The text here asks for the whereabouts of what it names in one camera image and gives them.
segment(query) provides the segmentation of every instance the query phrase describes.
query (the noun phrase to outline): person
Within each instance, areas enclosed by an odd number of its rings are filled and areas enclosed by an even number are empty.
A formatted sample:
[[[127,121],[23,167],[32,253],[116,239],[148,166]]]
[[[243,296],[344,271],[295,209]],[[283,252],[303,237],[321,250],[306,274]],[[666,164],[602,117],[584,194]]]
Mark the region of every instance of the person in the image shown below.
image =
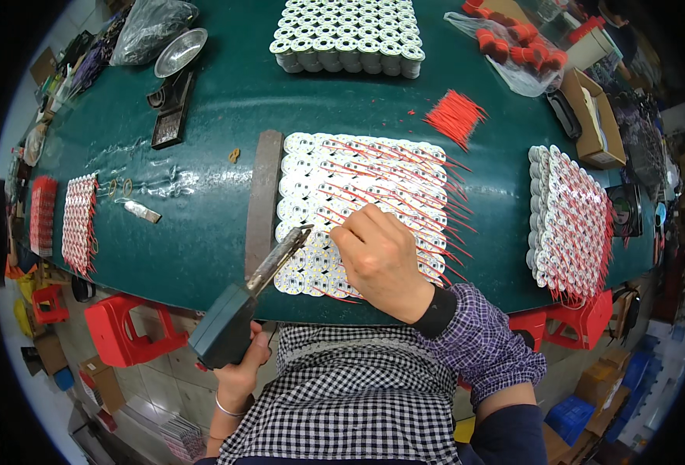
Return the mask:
[[[582,5],[583,11],[589,16],[600,16],[604,19],[606,22],[604,31],[609,34],[623,55],[617,65],[619,72],[624,79],[632,79],[632,74],[627,66],[632,64],[637,54],[637,36],[623,13],[622,2],[619,0],[575,0],[570,2],[571,11],[582,17],[582,13],[577,8],[578,3]]]
[[[373,204],[330,237],[349,283],[406,326],[281,324],[278,377],[255,402],[270,351],[252,322],[241,364],[215,370],[207,458],[196,464],[546,464],[534,398],[546,360],[508,317],[471,284],[426,281],[410,230]],[[461,448],[451,414],[457,376],[472,386],[477,413]]]

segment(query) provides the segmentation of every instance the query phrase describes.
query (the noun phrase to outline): arm sleeve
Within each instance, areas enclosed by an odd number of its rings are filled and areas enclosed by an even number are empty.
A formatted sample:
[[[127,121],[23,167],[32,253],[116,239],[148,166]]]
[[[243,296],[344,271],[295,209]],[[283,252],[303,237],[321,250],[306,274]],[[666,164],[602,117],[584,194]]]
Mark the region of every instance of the arm sleeve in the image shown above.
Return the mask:
[[[472,386],[475,408],[510,386],[535,386],[546,374],[544,356],[532,352],[508,328],[508,316],[471,284],[456,284],[448,291],[436,287],[433,302],[412,327],[435,358]]]
[[[477,425],[470,445],[485,465],[546,465],[541,422],[541,409],[536,405],[501,408]]]

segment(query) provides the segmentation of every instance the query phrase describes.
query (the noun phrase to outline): silver bracelet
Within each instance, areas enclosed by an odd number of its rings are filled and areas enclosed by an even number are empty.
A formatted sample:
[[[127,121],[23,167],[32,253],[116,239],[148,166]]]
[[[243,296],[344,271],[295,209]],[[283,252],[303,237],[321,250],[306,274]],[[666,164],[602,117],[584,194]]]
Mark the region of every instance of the silver bracelet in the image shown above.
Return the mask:
[[[244,415],[247,414],[247,412],[249,412],[249,410],[247,410],[246,412],[243,412],[241,414],[233,414],[233,413],[229,412],[228,410],[226,410],[226,408],[222,407],[221,404],[218,402],[218,391],[216,391],[216,406],[223,413],[229,415],[230,417],[235,417],[235,418],[242,418],[242,417],[244,417]]]

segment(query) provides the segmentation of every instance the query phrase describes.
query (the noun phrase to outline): bundle of red wires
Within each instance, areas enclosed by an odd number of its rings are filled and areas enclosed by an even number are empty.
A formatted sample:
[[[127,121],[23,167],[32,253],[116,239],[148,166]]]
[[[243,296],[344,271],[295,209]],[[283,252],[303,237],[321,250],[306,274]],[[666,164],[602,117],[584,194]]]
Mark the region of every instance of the bundle of red wires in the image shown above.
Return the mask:
[[[475,126],[479,121],[485,122],[486,116],[489,116],[487,112],[466,95],[449,89],[423,121],[447,135],[466,152]]]

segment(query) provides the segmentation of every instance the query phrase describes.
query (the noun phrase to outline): metal bowl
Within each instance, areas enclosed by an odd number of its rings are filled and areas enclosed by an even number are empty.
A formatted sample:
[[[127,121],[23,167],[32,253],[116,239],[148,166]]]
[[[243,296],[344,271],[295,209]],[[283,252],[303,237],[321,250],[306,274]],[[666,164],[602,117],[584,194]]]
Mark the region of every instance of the metal bowl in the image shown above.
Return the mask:
[[[203,28],[191,29],[180,34],[177,39],[167,45],[167,48],[157,58],[154,74],[157,78],[166,78],[185,68],[198,55],[207,39],[208,31]]]

